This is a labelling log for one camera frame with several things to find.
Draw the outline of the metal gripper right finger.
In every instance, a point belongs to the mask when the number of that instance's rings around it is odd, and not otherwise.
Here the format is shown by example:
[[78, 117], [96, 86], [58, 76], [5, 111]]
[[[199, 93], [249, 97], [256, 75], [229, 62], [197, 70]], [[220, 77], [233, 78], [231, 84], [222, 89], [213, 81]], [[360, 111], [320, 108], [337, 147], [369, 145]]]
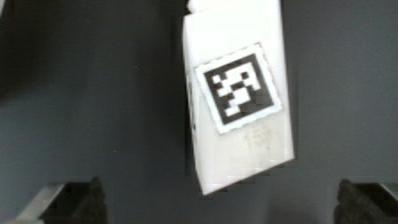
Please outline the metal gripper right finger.
[[334, 224], [398, 224], [398, 183], [341, 180]]

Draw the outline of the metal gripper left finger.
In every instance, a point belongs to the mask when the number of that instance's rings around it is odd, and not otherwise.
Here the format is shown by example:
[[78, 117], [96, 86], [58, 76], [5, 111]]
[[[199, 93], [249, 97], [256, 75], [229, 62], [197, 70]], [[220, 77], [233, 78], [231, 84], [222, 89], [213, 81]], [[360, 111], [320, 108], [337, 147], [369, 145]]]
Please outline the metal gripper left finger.
[[108, 224], [101, 180], [50, 183], [21, 213], [14, 224]]

